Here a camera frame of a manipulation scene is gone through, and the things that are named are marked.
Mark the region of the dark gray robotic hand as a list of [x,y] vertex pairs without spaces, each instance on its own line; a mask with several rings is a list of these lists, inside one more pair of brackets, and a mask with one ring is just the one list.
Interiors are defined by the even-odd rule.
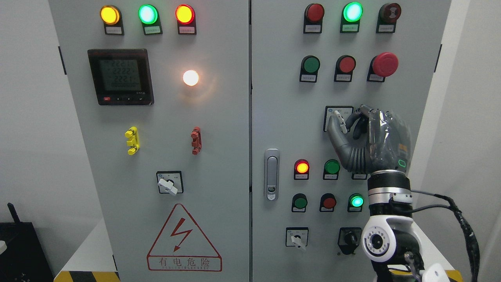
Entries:
[[327,133],[343,168],[356,174],[395,170],[407,173],[411,161],[411,132],[390,111],[362,104],[347,119],[347,133],[331,116]]

